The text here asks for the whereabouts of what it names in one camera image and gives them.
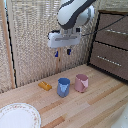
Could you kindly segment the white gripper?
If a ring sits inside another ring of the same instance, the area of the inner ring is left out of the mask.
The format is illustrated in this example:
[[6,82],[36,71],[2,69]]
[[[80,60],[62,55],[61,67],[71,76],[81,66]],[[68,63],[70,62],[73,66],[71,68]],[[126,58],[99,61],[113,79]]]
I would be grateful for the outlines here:
[[[76,45],[81,39],[81,29],[74,28],[68,30],[53,30],[48,33],[48,46],[58,48],[64,46]],[[59,56],[59,50],[55,50],[55,57]],[[71,49],[67,49],[67,55],[71,55]]]

